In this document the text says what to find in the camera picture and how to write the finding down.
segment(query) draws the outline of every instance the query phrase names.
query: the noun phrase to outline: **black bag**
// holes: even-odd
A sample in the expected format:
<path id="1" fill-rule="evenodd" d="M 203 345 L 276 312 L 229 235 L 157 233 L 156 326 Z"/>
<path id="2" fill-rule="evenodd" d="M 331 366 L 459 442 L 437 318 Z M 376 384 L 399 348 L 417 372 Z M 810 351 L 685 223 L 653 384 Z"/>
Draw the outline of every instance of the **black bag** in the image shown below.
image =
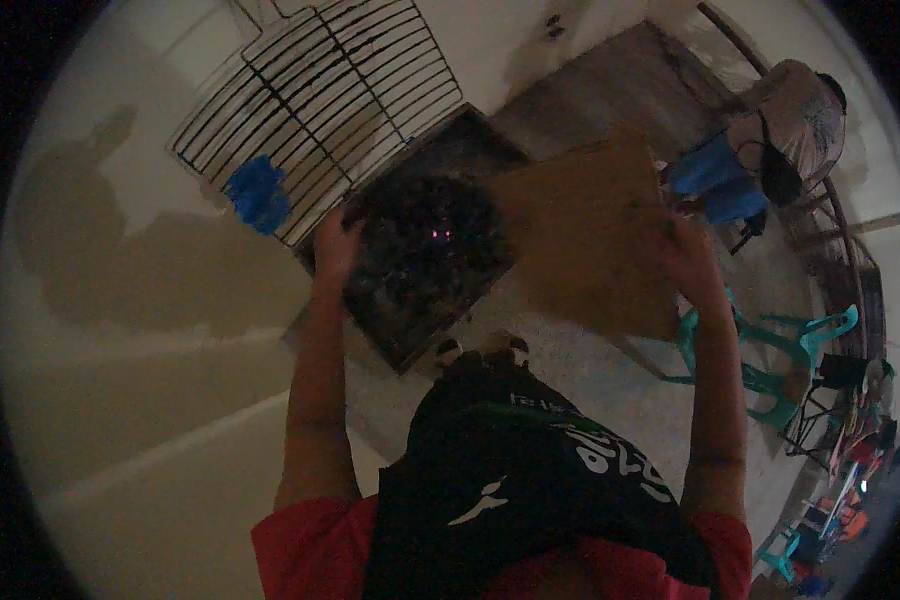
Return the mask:
<path id="1" fill-rule="evenodd" d="M 775 206 L 782 208 L 801 197 L 804 180 L 787 155 L 778 150 L 770 141 L 770 128 L 763 112 L 756 111 L 763 127 L 763 155 L 760 157 L 760 185 L 764 195 Z"/>

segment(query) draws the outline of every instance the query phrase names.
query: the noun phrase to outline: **metal wire rack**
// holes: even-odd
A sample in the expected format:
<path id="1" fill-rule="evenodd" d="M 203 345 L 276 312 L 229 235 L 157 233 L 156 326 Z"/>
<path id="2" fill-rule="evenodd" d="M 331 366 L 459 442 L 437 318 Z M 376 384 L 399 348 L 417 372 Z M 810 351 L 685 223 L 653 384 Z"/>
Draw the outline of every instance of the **metal wire rack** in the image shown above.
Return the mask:
<path id="1" fill-rule="evenodd" d="M 279 16 L 217 69 L 168 142 L 216 189 L 267 155 L 287 172 L 296 248 L 348 189 L 463 102 L 414 0 L 334 0 Z"/>

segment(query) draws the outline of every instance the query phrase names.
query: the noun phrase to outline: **floor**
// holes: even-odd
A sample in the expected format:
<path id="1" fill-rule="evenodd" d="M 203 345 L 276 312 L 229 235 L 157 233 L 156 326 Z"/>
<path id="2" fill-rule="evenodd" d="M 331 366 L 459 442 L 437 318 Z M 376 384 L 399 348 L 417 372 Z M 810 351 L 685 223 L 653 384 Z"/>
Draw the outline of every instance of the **floor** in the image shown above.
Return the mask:
<path id="1" fill-rule="evenodd" d="M 706 73 L 662 54 L 651 29 L 628 29 L 643 3 L 516 10 L 473 0 L 468 14 L 482 18 L 472 27 L 445 3 L 419 5 L 466 99 L 537 157 L 630 120 L 672 158 L 716 126 L 709 111 L 687 108 L 712 100 Z M 551 44 L 540 23 L 553 12 L 576 33 Z M 247 35 L 214 0 L 108 7 L 50 91 L 14 182 L 0 245 L 5 414 L 50 537 L 101 597 L 260 595 L 248 532 L 273 501 L 296 356 L 293 328 L 285 332 L 308 277 L 163 149 L 200 83 Z M 820 306 L 776 222 L 720 258 L 747 314 Z M 631 439 L 680 494 L 691 388 L 663 384 L 606 341 L 534 312 L 513 276 L 455 334 L 472 345 L 499 327 L 527 338 L 534 372 Z M 376 470 L 402 452 L 429 380 L 395 377 L 359 332 L 347 338 L 348 425 L 370 494 Z M 661 368 L 681 367 L 672 348 L 635 343 Z M 760 348 L 744 357 L 786 366 Z M 755 422 L 749 440 L 747 525 L 759 544 L 802 461 Z"/>

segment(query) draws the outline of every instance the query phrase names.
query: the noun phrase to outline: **red shirt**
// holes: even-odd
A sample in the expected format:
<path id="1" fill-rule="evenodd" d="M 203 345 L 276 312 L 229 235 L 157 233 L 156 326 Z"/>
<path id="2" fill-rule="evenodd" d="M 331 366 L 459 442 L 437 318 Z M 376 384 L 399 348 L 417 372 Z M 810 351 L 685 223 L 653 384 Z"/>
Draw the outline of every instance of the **red shirt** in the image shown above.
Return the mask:
<path id="1" fill-rule="evenodd" d="M 265 597 L 360 598 L 376 512 L 376 495 L 357 503 L 319 498 L 277 510 L 260 521 L 250 537 Z M 699 514 L 691 522 L 713 555 L 723 598 L 747 598 L 754 554 L 747 525 L 716 512 Z M 709 597 L 705 587 L 688 585 L 667 575 L 663 559 L 650 552 L 580 536 L 576 553 L 590 568 L 593 581 L 605 598 Z M 510 566 L 490 582 L 480 598 L 530 598 L 556 558 L 554 550 Z"/>

